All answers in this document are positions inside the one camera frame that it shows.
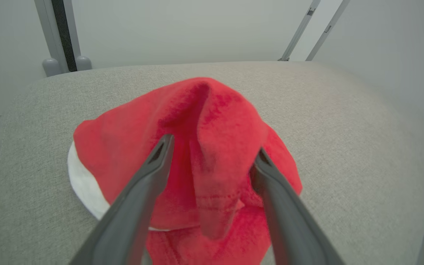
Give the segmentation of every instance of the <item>red plush fabric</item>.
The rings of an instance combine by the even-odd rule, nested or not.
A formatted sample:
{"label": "red plush fabric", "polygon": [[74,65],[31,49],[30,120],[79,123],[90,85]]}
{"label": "red plush fabric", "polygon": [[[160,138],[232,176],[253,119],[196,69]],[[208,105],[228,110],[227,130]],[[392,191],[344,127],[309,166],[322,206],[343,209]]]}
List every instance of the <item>red plush fabric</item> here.
{"label": "red plush fabric", "polygon": [[259,264],[270,239],[249,169],[262,146],[297,193],[296,164],[241,94],[210,78],[155,89],[74,132],[80,161],[112,204],[164,134],[175,147],[147,248],[154,264]]}

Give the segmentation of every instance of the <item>red cloth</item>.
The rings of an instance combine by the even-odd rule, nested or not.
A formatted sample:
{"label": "red cloth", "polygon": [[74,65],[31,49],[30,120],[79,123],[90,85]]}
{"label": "red cloth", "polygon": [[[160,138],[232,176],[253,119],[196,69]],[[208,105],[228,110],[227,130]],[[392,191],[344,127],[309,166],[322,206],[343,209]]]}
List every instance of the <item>red cloth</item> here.
{"label": "red cloth", "polygon": [[155,89],[74,132],[78,157],[112,204],[164,134],[175,146],[146,247],[154,264],[259,264],[271,242],[249,169],[262,146],[297,193],[296,164],[238,92],[210,78]]}

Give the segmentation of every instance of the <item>red towel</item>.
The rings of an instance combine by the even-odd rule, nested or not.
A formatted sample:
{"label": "red towel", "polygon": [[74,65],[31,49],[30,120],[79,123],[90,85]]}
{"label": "red towel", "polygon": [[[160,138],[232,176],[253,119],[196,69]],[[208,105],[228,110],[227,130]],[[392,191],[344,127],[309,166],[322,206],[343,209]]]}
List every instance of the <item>red towel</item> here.
{"label": "red towel", "polygon": [[174,135],[174,153],[150,227],[170,231],[149,231],[153,263],[259,264],[271,244],[248,174],[259,148],[297,193],[302,188],[276,132],[238,92],[210,78],[193,78],[84,121],[74,144],[112,204],[164,134]]}

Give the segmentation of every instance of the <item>black strip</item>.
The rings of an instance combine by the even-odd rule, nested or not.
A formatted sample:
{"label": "black strip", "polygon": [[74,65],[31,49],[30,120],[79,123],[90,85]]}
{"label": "black strip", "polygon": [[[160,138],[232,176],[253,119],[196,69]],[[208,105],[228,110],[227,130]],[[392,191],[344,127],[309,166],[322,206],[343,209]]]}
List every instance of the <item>black strip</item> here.
{"label": "black strip", "polygon": [[52,6],[55,13],[55,20],[57,21],[57,27],[59,28],[68,70],[70,72],[75,72],[77,71],[76,62],[74,60],[73,48],[71,47],[70,32],[68,30],[68,23],[66,22],[63,0],[52,0]]}

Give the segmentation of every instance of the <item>gray fabric surface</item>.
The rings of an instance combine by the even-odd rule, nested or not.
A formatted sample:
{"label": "gray fabric surface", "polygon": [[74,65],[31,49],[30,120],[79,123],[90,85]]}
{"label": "gray fabric surface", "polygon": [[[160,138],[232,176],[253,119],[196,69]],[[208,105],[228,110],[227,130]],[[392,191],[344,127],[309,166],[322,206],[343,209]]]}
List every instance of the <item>gray fabric surface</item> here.
{"label": "gray fabric surface", "polygon": [[95,226],[68,180],[79,123],[198,76],[241,92],[281,136],[304,203],[348,264],[416,262],[423,125],[344,72],[313,62],[237,62],[62,74],[17,96],[0,120],[0,264],[67,263]]}

